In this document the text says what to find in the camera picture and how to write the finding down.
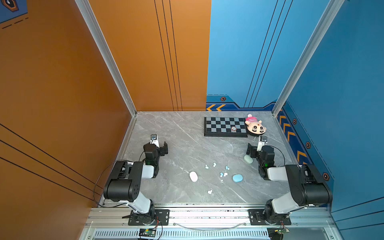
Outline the mint green earbud case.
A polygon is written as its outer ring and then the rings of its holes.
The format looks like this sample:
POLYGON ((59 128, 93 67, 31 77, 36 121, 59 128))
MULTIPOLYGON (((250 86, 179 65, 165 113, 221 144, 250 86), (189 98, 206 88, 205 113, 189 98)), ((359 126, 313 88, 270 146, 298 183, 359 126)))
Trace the mint green earbud case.
POLYGON ((244 161, 245 161, 247 164, 249 164, 249 165, 251 165, 251 164, 254 162, 253 158, 251 158, 249 155, 245 155, 245 156, 244 156, 244 161))

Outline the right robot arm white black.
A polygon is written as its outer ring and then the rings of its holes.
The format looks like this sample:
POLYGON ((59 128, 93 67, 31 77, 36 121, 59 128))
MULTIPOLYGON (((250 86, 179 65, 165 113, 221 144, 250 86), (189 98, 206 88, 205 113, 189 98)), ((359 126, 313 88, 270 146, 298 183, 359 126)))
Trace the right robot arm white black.
POLYGON ((333 201, 328 184, 314 165, 275 166, 275 148, 257 148, 248 144, 246 156, 258 161, 260 176, 266 181, 287 182, 290 191, 268 200, 263 209, 248 211, 251 225, 291 224, 290 214, 308 206, 322 206, 333 201))

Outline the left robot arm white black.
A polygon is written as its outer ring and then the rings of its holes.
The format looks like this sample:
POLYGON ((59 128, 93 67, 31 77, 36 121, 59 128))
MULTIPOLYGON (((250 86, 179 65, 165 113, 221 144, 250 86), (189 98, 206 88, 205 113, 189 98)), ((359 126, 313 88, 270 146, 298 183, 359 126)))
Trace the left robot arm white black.
POLYGON ((160 157, 168 154, 168 144, 162 147, 152 140, 143 146, 145 158, 142 161, 117 161, 104 188, 104 198, 127 205, 132 210, 123 219, 128 219, 130 226, 151 226, 162 222, 161 212, 155 210, 153 200, 141 192, 142 179, 154 179, 159 173, 160 157))

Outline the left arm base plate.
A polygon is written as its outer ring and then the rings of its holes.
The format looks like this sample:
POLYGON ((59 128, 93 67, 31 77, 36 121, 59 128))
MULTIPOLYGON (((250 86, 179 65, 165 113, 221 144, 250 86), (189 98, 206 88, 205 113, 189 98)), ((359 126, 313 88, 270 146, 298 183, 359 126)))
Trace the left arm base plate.
POLYGON ((128 225, 129 226, 167 226, 170 219, 170 210, 167 209, 155 209, 150 210, 147 214, 139 214, 131 211, 128 225))

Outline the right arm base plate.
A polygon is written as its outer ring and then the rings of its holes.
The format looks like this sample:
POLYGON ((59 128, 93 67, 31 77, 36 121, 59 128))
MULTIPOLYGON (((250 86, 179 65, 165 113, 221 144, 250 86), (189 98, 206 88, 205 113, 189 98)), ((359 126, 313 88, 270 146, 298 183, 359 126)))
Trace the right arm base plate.
POLYGON ((252 226, 274 225, 290 226, 292 224, 288 214, 276 214, 273 210, 266 212, 262 209, 248 210, 249 220, 252 226))

